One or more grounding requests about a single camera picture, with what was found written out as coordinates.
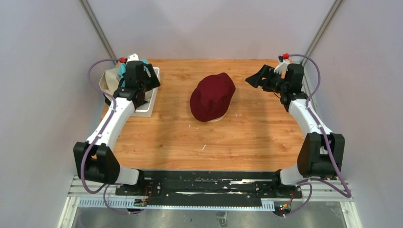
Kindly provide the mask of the maroon bucket hat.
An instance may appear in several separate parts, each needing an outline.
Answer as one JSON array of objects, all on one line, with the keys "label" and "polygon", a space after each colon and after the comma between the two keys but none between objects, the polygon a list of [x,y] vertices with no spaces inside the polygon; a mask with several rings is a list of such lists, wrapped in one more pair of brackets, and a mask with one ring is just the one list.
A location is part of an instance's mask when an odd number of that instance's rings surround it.
[{"label": "maroon bucket hat", "polygon": [[209,75],[202,79],[190,97],[193,117],[200,122],[211,122],[223,117],[236,91],[227,73]]}]

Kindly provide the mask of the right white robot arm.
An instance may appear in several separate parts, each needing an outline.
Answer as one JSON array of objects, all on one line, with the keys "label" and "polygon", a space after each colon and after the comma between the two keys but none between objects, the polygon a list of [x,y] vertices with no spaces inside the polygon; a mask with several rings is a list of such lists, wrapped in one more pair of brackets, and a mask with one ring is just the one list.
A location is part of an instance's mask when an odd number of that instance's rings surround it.
[{"label": "right white robot arm", "polygon": [[264,65],[257,73],[246,78],[254,88],[280,95],[285,110],[296,120],[305,135],[297,157],[297,163],[290,168],[279,170],[278,181],[271,186],[272,193],[283,198],[291,191],[291,185],[302,183],[311,177],[334,177],[340,169],[344,154],[343,135],[333,133],[312,109],[308,95],[302,91],[304,67],[289,64],[285,76],[275,72],[273,67]]}]

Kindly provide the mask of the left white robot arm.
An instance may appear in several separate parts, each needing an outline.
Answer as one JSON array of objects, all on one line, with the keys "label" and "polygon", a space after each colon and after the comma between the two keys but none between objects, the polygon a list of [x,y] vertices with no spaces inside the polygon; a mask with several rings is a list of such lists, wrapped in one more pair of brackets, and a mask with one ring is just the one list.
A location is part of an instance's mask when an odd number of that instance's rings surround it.
[{"label": "left white robot arm", "polygon": [[128,168],[119,163],[114,148],[119,134],[129,117],[146,103],[155,100],[160,87],[160,69],[141,60],[122,63],[125,71],[118,68],[104,72],[105,80],[113,79],[115,87],[99,84],[96,88],[109,101],[109,109],[95,131],[73,148],[77,174],[84,188],[87,181],[103,186],[125,184],[134,196],[145,192],[143,171]]}]

